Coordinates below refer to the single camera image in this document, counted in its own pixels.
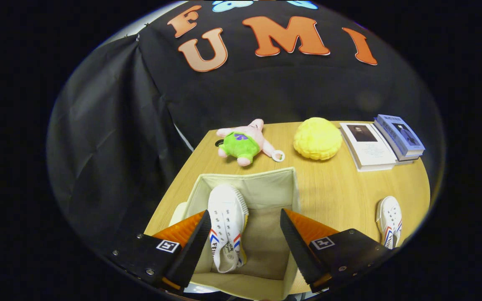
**beige storage bin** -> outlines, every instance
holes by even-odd
[[[285,299],[298,267],[281,232],[280,212],[287,208],[300,213],[295,169],[290,167],[253,175],[200,175],[189,200],[178,206],[170,224],[207,209],[211,190],[222,183],[236,187],[248,206],[248,222],[242,235],[247,262],[229,273],[218,273],[208,240],[191,283],[246,299]]]

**white sneaker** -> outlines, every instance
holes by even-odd
[[[248,219],[248,207],[235,187],[220,184],[209,194],[208,211],[211,218],[209,240],[214,265],[219,273],[227,273],[246,263],[241,234]]]
[[[382,244],[389,249],[396,247],[403,231],[403,214],[396,198],[387,196],[378,203],[376,221],[382,233]]]

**yellow sponge ball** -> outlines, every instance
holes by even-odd
[[[342,142],[342,134],[332,122],[313,117],[298,126],[293,146],[305,158],[327,160],[338,152]]]

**patrick star plush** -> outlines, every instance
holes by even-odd
[[[217,131],[217,136],[224,137],[224,143],[218,146],[218,155],[222,158],[234,156],[240,166],[250,165],[261,150],[272,158],[275,148],[263,137],[262,130],[261,119],[256,119],[247,126],[221,128]]]

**stack of books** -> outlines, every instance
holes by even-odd
[[[413,163],[423,154],[425,147],[402,118],[379,114],[374,125],[393,150],[396,165]]]
[[[357,171],[388,170],[395,166],[395,154],[373,124],[341,122],[339,125]]]

